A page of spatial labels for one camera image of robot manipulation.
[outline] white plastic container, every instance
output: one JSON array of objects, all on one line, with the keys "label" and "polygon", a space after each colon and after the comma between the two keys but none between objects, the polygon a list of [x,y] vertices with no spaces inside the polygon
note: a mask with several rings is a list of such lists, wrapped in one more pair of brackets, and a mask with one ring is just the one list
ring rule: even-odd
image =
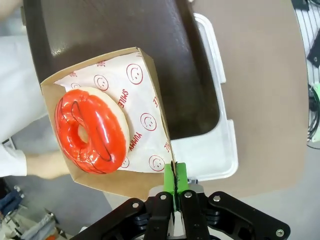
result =
[{"label": "white plastic container", "polygon": [[234,122],[227,119],[221,84],[226,76],[218,43],[211,22],[201,14],[194,14],[210,65],[220,118],[210,132],[172,140],[176,162],[186,163],[190,179],[208,181],[232,176],[238,169],[238,153]]}]

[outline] red icing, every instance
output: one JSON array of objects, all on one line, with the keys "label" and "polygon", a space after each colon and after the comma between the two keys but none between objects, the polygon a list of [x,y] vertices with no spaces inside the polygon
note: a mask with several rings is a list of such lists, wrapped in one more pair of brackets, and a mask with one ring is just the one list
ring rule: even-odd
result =
[{"label": "red icing", "polygon": [[[117,117],[95,95],[79,89],[67,92],[55,107],[55,132],[64,154],[87,173],[107,174],[121,167],[126,139]],[[79,125],[88,143],[78,135]]]}]

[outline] dark brown plate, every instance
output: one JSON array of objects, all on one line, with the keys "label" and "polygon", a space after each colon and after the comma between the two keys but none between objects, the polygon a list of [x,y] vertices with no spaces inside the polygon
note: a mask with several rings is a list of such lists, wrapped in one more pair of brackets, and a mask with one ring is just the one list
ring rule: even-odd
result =
[{"label": "dark brown plate", "polygon": [[171,139],[201,135],[219,120],[206,53],[186,0],[25,0],[38,79],[119,49],[154,60]]}]

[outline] floor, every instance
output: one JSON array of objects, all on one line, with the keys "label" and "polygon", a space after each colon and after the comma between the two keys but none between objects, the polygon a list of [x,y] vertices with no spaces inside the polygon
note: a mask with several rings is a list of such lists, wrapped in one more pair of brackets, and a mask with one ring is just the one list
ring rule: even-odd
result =
[{"label": "floor", "polygon": [[[58,149],[49,118],[33,122],[12,137],[16,147],[29,153],[40,153]],[[88,226],[104,217],[111,207],[101,191],[73,182],[70,175],[54,180],[36,176],[5,178],[9,186],[19,185],[25,194],[23,200],[28,207],[28,217],[40,220],[45,208],[53,212],[60,226],[68,234],[75,235],[81,227]]]}]

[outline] smiley face print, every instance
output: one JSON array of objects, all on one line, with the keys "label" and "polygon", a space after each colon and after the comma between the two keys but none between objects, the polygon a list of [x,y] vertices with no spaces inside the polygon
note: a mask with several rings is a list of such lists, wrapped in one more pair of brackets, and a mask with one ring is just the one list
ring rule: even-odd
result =
[{"label": "smiley face print", "polygon": [[140,117],[140,122],[142,126],[147,129],[148,131],[154,131],[157,128],[157,122],[156,119],[150,114],[145,112]]},{"label": "smiley face print", "polygon": [[95,86],[102,91],[106,91],[109,88],[107,79],[102,75],[95,75],[93,81]]},{"label": "smiley face print", "polygon": [[149,158],[149,166],[155,172],[161,172],[165,169],[165,161],[158,155],[152,155]]},{"label": "smiley face print", "polygon": [[144,79],[144,74],[142,72],[141,67],[138,64],[130,64],[126,68],[126,75],[131,83],[138,85]]}]

